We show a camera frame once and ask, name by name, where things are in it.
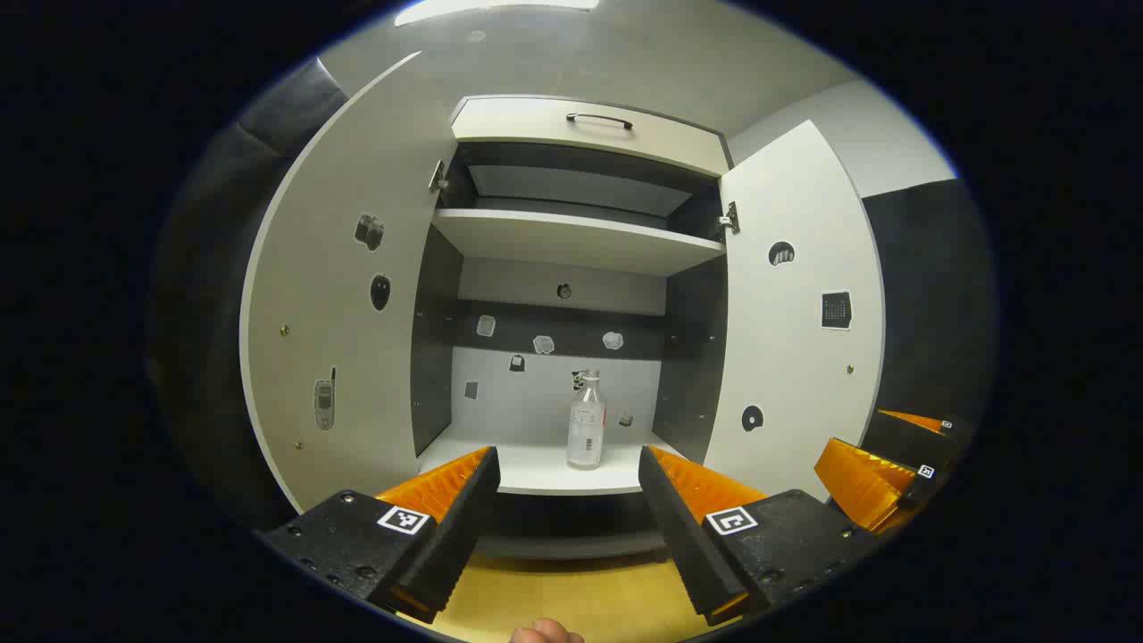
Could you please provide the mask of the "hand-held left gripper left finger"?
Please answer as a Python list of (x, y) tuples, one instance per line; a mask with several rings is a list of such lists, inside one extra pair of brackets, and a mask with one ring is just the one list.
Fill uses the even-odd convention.
[(377, 496), (343, 489), (263, 537), (335, 589), (433, 622), (475, 550), (499, 484), (497, 449), (482, 447)]

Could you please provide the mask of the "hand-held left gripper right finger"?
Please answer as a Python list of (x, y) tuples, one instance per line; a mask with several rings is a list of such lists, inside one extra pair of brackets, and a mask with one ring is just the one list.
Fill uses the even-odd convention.
[(841, 577), (879, 538), (800, 489), (764, 495), (660, 447), (639, 484), (697, 614), (760, 617)]

